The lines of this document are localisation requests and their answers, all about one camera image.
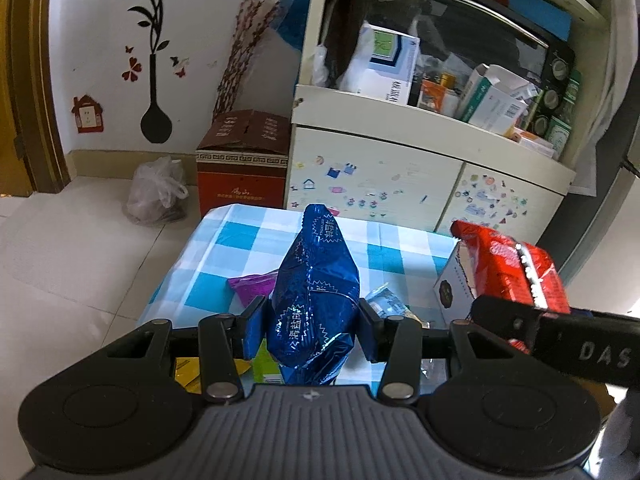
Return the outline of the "wooden door frame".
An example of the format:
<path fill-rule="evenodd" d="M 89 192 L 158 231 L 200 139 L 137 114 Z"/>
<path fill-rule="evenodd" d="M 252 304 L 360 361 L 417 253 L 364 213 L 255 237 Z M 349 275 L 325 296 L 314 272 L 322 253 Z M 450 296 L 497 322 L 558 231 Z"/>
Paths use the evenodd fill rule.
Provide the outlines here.
<path fill-rule="evenodd" d="M 1 194 L 58 193 L 70 183 L 56 121 L 50 0 L 1 0 Z"/>

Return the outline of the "red brown carton box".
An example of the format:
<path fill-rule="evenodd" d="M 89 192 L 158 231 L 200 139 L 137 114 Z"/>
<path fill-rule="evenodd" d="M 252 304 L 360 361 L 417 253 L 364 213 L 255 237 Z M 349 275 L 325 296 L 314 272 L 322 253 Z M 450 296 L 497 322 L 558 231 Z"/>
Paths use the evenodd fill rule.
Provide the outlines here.
<path fill-rule="evenodd" d="M 218 115 L 195 152 L 201 214 L 230 204 L 283 206 L 288 118 L 235 110 Z"/>

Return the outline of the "blue checkered tablecloth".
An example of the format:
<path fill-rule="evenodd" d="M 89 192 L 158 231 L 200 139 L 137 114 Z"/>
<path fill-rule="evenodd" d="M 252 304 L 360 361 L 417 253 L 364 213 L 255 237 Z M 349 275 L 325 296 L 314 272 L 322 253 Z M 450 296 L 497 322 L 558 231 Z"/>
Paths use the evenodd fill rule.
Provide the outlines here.
<path fill-rule="evenodd" d="M 285 382 L 375 388 L 382 367 L 356 343 L 358 300 L 390 295 L 441 328 L 433 287 L 455 244 L 425 231 L 331 218 L 322 205 L 302 212 L 223 206 L 195 228 L 140 320 L 194 327 L 266 296 L 267 348 Z"/>

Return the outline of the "black vase wall decal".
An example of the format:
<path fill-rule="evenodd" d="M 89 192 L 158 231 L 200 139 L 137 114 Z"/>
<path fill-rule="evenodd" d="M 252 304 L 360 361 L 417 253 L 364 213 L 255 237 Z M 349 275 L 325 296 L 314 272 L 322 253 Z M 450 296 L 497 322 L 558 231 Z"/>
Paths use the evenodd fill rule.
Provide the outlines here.
<path fill-rule="evenodd" d="M 140 15 L 137 25 L 149 33 L 149 106 L 140 120 L 142 136 L 152 144 L 164 144 L 171 136 L 172 122 L 157 101 L 157 53 L 169 46 L 164 37 L 164 0 L 148 0 L 145 6 L 132 6 L 129 12 Z"/>

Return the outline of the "black microwave oven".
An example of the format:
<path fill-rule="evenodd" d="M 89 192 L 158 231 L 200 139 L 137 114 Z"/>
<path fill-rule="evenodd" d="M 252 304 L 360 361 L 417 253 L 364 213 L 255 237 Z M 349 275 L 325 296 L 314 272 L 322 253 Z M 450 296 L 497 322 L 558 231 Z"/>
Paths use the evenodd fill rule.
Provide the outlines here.
<path fill-rule="evenodd" d="M 497 0 L 330 0 L 323 43 L 332 86 L 355 53 L 360 26 L 415 36 L 420 76 L 453 73 L 464 86 L 477 65 L 499 65 L 534 84 L 524 129 L 544 136 L 562 104 L 575 53 L 568 43 Z"/>

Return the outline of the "green snack packet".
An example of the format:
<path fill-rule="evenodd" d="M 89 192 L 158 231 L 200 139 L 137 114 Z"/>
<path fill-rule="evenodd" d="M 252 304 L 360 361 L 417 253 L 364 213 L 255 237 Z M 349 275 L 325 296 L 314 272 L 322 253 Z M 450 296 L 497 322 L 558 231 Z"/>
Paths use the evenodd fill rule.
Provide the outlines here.
<path fill-rule="evenodd" d="M 268 351 L 265 339 L 252 359 L 252 373 L 255 384 L 281 385 L 283 382 L 279 364 Z"/>

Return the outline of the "light blue snack packet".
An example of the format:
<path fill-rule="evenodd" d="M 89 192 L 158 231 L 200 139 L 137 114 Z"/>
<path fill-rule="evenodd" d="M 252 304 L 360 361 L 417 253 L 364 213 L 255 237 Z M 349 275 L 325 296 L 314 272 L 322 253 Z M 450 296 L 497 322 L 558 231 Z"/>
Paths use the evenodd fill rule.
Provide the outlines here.
<path fill-rule="evenodd" d="M 380 318 L 411 318 L 419 322 L 423 328 L 430 327 L 430 323 L 418 318 L 388 287 L 387 283 L 369 292 L 364 299 Z"/>

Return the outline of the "dried willow branches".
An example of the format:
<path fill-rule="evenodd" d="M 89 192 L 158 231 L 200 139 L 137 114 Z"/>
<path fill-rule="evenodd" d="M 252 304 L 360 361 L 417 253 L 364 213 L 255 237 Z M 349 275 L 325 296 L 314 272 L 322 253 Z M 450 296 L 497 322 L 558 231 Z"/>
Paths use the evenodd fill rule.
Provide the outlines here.
<path fill-rule="evenodd" d="M 277 14 L 279 3 L 273 0 L 242 0 L 235 25 L 228 61 L 217 88 L 213 119 L 232 110 L 250 68 L 252 57 Z"/>

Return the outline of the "orange medicine box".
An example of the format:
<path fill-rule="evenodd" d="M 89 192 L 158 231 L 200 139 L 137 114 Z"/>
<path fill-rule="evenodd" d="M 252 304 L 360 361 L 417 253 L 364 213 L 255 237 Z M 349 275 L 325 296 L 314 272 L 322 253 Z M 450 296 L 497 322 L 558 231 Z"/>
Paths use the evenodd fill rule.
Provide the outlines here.
<path fill-rule="evenodd" d="M 422 81 L 418 99 L 418 107 L 421 110 L 452 117 L 457 110 L 458 102 L 459 98 L 454 90 L 428 79 Z"/>

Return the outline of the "cream sticker-covered cabinet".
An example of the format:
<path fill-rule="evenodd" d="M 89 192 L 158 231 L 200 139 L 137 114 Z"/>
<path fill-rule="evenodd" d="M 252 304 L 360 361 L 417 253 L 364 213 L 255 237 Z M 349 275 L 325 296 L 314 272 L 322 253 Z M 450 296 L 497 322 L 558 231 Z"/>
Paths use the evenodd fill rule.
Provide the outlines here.
<path fill-rule="evenodd" d="M 637 0 L 310 0 L 284 204 L 528 242 L 638 60 Z"/>

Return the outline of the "clear plastic bag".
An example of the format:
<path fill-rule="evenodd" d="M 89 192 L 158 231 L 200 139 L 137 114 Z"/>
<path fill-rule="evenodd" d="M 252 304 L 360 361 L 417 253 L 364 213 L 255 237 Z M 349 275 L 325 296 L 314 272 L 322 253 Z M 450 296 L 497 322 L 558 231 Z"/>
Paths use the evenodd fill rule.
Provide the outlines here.
<path fill-rule="evenodd" d="M 142 226 L 175 222 L 186 216 L 188 198 L 182 161 L 163 156 L 136 169 L 124 214 Z"/>

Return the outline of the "white blue medicine box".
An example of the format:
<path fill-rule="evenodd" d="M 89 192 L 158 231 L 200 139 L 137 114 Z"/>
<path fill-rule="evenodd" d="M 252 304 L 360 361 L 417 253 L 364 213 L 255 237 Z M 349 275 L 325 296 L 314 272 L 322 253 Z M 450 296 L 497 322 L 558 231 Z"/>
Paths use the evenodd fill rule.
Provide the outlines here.
<path fill-rule="evenodd" d="M 419 54 L 419 38 L 364 22 L 338 90 L 406 105 Z"/>

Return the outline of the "open white carton box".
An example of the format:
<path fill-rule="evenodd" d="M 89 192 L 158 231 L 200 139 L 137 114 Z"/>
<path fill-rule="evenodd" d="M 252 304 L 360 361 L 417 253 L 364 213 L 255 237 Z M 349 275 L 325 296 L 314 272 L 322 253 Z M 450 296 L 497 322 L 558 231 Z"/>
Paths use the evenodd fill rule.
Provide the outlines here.
<path fill-rule="evenodd" d="M 502 66 L 480 64 L 469 76 L 454 118 L 505 136 L 539 93 L 536 84 Z"/>

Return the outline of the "small yellow snack packet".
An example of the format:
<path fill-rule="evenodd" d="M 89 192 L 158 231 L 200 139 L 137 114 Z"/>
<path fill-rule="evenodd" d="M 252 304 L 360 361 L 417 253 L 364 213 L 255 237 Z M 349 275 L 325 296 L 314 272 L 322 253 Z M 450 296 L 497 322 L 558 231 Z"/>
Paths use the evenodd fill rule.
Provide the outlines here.
<path fill-rule="evenodd" d="M 177 358 L 174 377 L 187 392 L 196 394 L 202 392 L 199 358 Z"/>

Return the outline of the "red snack packet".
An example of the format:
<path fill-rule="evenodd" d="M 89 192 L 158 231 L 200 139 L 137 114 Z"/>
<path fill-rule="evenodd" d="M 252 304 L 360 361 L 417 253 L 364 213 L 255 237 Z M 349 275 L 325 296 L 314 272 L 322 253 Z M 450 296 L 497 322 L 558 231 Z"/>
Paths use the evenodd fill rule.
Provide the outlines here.
<path fill-rule="evenodd" d="M 545 250 L 499 231 L 456 220 L 450 232 L 469 249 L 477 296 L 570 313 L 563 283 Z"/>

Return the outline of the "green glass bottle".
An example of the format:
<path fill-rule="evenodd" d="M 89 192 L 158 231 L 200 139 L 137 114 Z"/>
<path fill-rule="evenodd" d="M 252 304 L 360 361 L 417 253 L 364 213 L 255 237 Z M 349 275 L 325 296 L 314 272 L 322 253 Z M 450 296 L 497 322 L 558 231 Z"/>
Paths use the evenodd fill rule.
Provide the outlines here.
<path fill-rule="evenodd" d="M 558 160 L 562 155 L 574 124 L 574 110 L 582 85 L 582 73 L 572 70 L 560 107 L 550 119 L 549 128 L 544 138 L 551 144 L 553 159 Z"/>

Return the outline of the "purple snack packet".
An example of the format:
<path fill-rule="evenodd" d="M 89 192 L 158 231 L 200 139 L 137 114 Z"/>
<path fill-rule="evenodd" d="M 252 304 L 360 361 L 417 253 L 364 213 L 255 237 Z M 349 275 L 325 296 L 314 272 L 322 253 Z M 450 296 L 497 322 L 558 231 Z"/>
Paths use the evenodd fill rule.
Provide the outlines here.
<path fill-rule="evenodd" d="M 248 307 L 257 297 L 269 297 L 276 286 L 278 271 L 228 278 L 229 287 L 238 295 L 243 307 Z"/>

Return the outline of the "red house outlet decal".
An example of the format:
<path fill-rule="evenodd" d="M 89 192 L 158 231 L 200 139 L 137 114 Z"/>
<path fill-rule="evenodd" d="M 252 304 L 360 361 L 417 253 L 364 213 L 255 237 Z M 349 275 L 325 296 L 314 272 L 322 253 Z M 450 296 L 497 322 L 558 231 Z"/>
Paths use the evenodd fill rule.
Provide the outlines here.
<path fill-rule="evenodd" d="M 79 133 L 100 133 L 104 131 L 103 108 L 91 96 L 85 94 L 74 97 L 72 113 Z"/>

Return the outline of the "shiny blue snack bag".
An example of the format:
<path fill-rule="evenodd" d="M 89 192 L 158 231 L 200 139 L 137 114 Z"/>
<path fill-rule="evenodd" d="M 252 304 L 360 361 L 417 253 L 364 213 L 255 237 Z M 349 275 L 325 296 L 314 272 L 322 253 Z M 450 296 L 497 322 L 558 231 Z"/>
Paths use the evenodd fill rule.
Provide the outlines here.
<path fill-rule="evenodd" d="M 291 386 L 325 386 L 354 348 L 359 272 L 335 218 L 310 204 L 278 270 L 267 348 Z"/>

